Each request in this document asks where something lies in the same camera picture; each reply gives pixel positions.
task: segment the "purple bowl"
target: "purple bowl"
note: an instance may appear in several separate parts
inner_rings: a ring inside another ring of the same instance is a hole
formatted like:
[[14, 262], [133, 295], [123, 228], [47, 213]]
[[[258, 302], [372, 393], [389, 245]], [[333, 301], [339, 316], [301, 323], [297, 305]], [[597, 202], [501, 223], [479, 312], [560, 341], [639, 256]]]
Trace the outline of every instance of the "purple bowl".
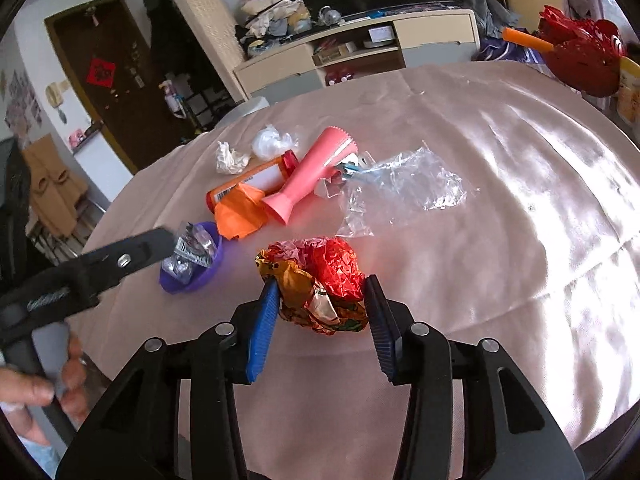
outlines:
[[216, 227], [215, 222], [200, 222], [197, 225], [201, 225], [202, 227], [204, 227], [205, 231], [211, 235], [211, 238], [213, 238], [213, 243], [215, 243], [216, 248], [218, 249], [216, 252], [216, 257], [214, 258], [211, 266], [208, 269], [206, 269], [205, 267], [196, 266], [195, 270], [193, 271], [191, 281], [187, 285], [179, 282], [173, 276], [165, 272], [162, 267], [160, 267], [160, 285], [169, 294], [178, 294], [178, 292], [193, 292], [194, 290], [202, 288], [211, 278], [213, 278], [213, 275], [216, 273], [218, 267], [220, 266], [220, 263], [222, 262], [222, 236], [218, 232], [218, 228]]

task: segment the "candy wrapper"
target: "candy wrapper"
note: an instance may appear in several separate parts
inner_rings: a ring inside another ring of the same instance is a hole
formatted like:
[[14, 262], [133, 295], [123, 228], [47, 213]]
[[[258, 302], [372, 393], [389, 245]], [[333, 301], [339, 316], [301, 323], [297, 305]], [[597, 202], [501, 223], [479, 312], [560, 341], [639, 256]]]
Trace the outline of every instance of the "candy wrapper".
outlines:
[[359, 332], [368, 320], [364, 273], [341, 238], [276, 242], [255, 259], [263, 279], [275, 276], [282, 294], [280, 317], [315, 332]]
[[215, 257], [216, 245], [204, 227], [183, 222], [177, 232], [174, 254], [162, 261], [162, 268], [187, 285], [194, 266], [210, 267]]

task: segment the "yellow container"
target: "yellow container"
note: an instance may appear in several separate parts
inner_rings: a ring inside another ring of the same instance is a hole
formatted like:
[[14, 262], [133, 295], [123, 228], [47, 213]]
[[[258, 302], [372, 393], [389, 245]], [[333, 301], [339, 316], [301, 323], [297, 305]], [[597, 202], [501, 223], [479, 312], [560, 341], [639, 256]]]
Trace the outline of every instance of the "yellow container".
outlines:
[[618, 115], [627, 124], [634, 124], [640, 110], [640, 65], [628, 57], [620, 60], [620, 90]]

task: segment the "drawer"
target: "drawer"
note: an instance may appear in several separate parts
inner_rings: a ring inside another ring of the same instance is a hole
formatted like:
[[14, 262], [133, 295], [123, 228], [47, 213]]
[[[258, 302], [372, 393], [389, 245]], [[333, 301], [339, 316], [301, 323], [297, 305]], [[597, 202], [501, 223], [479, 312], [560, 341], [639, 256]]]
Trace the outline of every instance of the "drawer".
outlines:
[[443, 14], [396, 20], [394, 27], [401, 48], [454, 41], [472, 43], [476, 38], [471, 19], [470, 14]]
[[431, 43], [402, 50], [407, 68], [427, 64], [444, 65], [460, 61], [471, 61], [478, 53], [475, 43]]
[[269, 104], [274, 105], [321, 88], [324, 88], [324, 81], [316, 70], [312, 70], [303, 74], [290, 75], [286, 79], [271, 83], [253, 92], [251, 97], [264, 97]]
[[316, 66], [312, 56], [313, 48], [305, 43], [273, 56], [265, 57], [255, 64], [238, 70], [236, 75], [244, 91], [251, 94], [290, 75], [303, 74], [310, 70], [315, 70]]

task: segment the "human hand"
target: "human hand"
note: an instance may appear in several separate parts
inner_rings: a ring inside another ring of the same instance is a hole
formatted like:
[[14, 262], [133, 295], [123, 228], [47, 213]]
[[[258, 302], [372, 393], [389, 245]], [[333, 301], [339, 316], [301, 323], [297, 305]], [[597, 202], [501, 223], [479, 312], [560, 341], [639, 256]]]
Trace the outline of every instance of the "human hand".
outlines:
[[[62, 368], [62, 381], [66, 386], [66, 392], [60, 399], [60, 405], [71, 419], [82, 423], [88, 415], [87, 398], [83, 387], [86, 370], [80, 362], [82, 345], [74, 334], [69, 337], [68, 355], [69, 361]], [[49, 406], [54, 394], [53, 384], [46, 379], [27, 376], [10, 368], [0, 368], [0, 402], [15, 406], [4, 410], [6, 418], [15, 433], [27, 440], [50, 446], [25, 405]]]

